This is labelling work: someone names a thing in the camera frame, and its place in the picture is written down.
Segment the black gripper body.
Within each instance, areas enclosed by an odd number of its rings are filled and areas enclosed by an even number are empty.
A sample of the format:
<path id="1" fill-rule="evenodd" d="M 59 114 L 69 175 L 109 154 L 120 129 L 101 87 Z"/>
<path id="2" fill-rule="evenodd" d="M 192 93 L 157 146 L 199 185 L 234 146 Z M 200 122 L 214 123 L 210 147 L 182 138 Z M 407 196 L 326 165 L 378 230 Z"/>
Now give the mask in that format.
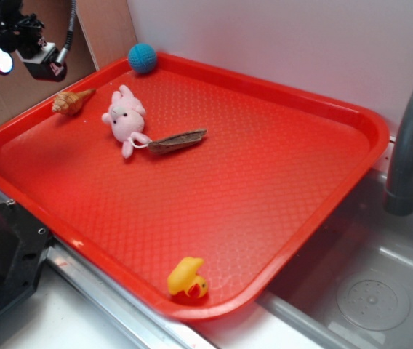
<path id="1" fill-rule="evenodd" d="M 37 55 L 47 45 L 44 24 L 35 14 L 24 15 L 21 1 L 0 1 L 0 49 L 6 53 Z"/>

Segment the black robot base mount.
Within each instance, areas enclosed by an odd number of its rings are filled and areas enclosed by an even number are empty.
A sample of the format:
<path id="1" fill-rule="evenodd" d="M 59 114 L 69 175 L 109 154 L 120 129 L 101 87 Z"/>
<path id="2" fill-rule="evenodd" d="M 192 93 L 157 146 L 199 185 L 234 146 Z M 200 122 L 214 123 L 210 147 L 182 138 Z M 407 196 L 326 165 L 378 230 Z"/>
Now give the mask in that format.
<path id="1" fill-rule="evenodd" d="M 36 291 L 50 239 L 24 207 L 0 203 L 0 316 Z"/>

